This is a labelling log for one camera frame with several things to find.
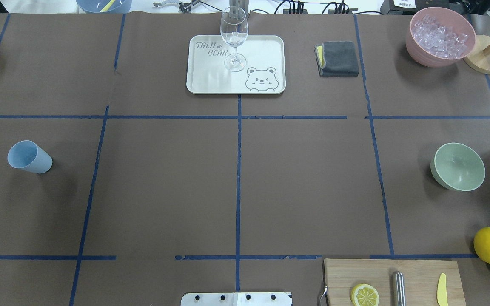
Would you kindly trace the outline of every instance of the cutting board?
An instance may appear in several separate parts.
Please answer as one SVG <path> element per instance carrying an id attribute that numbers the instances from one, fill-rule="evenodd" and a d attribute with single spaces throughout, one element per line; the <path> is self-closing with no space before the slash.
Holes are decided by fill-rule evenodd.
<path id="1" fill-rule="evenodd" d="M 447 275 L 449 306 L 466 306 L 459 266 L 453 260 L 325 259 L 325 282 L 330 306 L 352 306 L 350 292 L 358 283 L 369 283 L 379 293 L 379 306 L 393 305 L 391 276 L 404 275 L 406 304 L 437 306 L 441 273 Z"/>

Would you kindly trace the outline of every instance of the bear drawing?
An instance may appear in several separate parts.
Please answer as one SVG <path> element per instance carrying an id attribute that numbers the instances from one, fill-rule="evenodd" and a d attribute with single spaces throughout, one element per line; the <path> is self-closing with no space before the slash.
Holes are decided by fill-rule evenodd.
<path id="1" fill-rule="evenodd" d="M 257 70 L 256 68 L 247 69 L 249 78 L 245 82 L 245 86 L 250 91 L 270 91 L 274 92 L 279 86 L 279 82 L 276 79 L 276 69 L 267 68 L 266 70 Z"/>

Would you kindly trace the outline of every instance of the mint green bowl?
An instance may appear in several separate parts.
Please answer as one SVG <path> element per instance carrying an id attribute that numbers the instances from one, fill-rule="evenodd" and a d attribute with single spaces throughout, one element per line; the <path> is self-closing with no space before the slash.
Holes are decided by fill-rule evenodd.
<path id="1" fill-rule="evenodd" d="M 480 156 L 461 143 L 442 145 L 430 162 L 430 171 L 438 183 L 455 191 L 472 191 L 485 179 Z"/>

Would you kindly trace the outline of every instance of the folded cloth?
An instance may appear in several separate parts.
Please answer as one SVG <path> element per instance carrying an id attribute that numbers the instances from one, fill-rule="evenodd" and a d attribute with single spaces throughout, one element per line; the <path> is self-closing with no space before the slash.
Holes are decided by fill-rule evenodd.
<path id="1" fill-rule="evenodd" d="M 315 54 L 322 77 L 358 76 L 358 60 L 352 41 L 327 41 L 315 46 Z"/>

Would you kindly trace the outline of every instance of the yellow utensil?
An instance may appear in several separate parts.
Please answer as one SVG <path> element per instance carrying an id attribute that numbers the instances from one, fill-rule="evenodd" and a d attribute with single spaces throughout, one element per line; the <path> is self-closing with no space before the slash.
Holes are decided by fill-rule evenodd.
<path id="1" fill-rule="evenodd" d="M 114 2 L 115 2 L 115 0 L 111 0 L 111 1 L 109 1 L 109 3 L 108 3 L 106 6 L 104 6 L 104 7 L 101 9 L 101 11 L 100 11 L 100 12 L 108 11 L 108 10 L 111 8 L 111 6 L 113 6 L 113 3 L 114 3 Z"/>
<path id="2" fill-rule="evenodd" d="M 438 280 L 438 292 L 437 292 L 438 304 L 440 306 L 447 306 L 447 287 L 445 281 L 445 273 L 440 274 Z"/>

